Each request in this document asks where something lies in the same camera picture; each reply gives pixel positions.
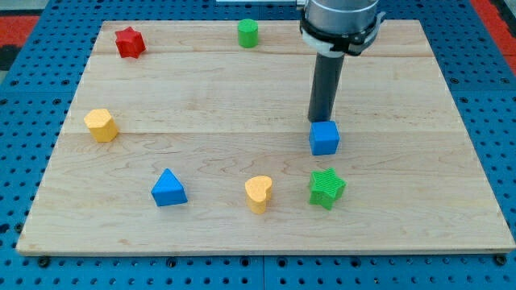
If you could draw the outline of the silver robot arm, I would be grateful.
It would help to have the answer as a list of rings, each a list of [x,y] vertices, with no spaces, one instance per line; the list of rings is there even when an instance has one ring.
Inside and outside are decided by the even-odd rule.
[[[302,6],[303,41],[318,54],[358,56],[375,41],[385,12],[378,0],[307,0]]]

